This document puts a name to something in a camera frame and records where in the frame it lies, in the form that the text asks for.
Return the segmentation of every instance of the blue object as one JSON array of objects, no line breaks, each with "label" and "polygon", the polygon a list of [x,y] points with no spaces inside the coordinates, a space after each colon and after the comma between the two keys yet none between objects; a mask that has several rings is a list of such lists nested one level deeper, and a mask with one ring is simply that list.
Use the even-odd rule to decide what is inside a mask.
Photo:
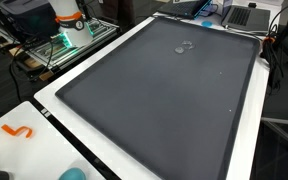
[{"label": "blue object", "polygon": [[81,169],[71,168],[65,171],[59,180],[86,180],[86,177]]},{"label": "blue object", "polygon": [[213,25],[213,23],[210,21],[203,21],[202,22],[202,26],[204,26],[204,27],[211,27],[212,25]]}]

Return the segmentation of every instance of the floor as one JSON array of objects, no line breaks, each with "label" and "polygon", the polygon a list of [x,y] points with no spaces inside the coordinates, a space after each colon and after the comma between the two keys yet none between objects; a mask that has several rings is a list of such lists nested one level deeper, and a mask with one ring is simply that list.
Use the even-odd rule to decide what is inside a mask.
[{"label": "floor", "polygon": [[[100,16],[101,9],[99,8],[97,1],[93,1],[90,4],[92,7],[94,7],[96,14]],[[156,2],[154,0],[134,0],[135,16],[149,16],[162,4],[163,3]],[[139,23],[142,20],[142,18],[137,18],[136,23]],[[11,58],[8,55],[3,55],[0,53],[0,116],[4,115],[19,104],[16,98],[14,83],[11,80],[8,72],[10,61]],[[19,87],[22,99],[33,101],[33,95],[41,88],[45,87],[48,83],[49,82],[41,81],[34,83],[20,81]],[[283,128],[288,132],[288,126],[283,126]],[[97,163],[95,166],[98,166],[101,171],[104,171],[103,173],[107,173],[105,172],[105,168],[103,168],[103,164]],[[111,177],[109,179],[112,179],[114,175],[110,174],[106,177]],[[263,125],[261,125],[257,140],[251,179],[288,180],[287,143],[285,143],[279,136]]]}]

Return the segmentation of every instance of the gray mat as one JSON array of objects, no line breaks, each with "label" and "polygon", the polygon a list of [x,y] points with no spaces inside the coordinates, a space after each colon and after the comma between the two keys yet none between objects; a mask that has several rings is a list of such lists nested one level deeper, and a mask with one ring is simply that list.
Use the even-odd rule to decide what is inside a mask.
[{"label": "gray mat", "polygon": [[158,18],[56,95],[162,179],[225,179],[258,51]]}]

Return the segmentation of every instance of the desk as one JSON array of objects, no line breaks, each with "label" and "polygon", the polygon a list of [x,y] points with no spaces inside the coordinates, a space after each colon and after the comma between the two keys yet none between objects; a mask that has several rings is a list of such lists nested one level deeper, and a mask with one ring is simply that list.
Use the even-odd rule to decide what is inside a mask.
[{"label": "desk", "polygon": [[[25,132],[11,136],[1,129],[4,124],[13,129],[28,126],[33,134],[29,139]],[[88,179],[105,179],[29,102],[0,118],[0,170],[11,179],[58,179],[73,167]]]},{"label": "desk", "polygon": [[[271,19],[280,7],[259,4],[258,7],[271,9]],[[101,134],[95,127],[88,124],[70,108],[55,97],[55,92],[63,85],[78,76],[88,67],[100,60],[106,54],[122,44],[137,31],[149,24],[153,18],[148,18],[132,30],[89,57],[83,63],[70,70],[62,77],[35,94],[37,99],[50,113],[66,126],[81,142],[85,144],[98,158],[122,179],[159,179],[155,174],[133,159]],[[212,28],[224,30],[220,26],[220,17],[197,18],[187,20],[188,23],[200,25],[203,21],[213,22]],[[249,179],[253,155],[255,151],[258,128],[266,92],[269,71],[265,61],[257,58],[246,94],[244,108],[241,114],[230,167],[227,175],[229,180]]]}]

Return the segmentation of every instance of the metal leg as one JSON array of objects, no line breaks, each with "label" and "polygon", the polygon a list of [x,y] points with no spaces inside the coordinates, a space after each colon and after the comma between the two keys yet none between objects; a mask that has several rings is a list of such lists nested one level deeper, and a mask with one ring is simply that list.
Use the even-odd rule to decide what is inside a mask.
[{"label": "metal leg", "polygon": [[263,123],[288,142],[288,134],[282,128],[280,128],[275,123],[271,123],[267,121],[263,121]]}]

